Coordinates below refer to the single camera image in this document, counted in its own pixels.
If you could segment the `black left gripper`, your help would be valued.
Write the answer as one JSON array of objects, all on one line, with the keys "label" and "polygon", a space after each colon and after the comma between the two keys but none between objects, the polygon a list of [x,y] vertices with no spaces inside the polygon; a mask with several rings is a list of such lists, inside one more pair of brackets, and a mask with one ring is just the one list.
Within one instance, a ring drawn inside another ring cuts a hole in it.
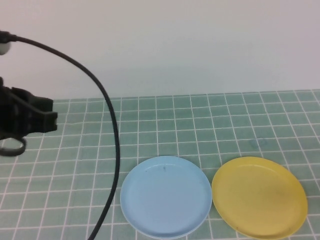
[{"label": "black left gripper", "polygon": [[[33,106],[43,114],[36,114],[30,108],[17,102],[12,96]],[[31,133],[48,133],[57,130],[58,113],[53,112],[54,101],[35,96],[21,88],[8,88],[0,79],[0,139],[9,135],[26,136]]]}]

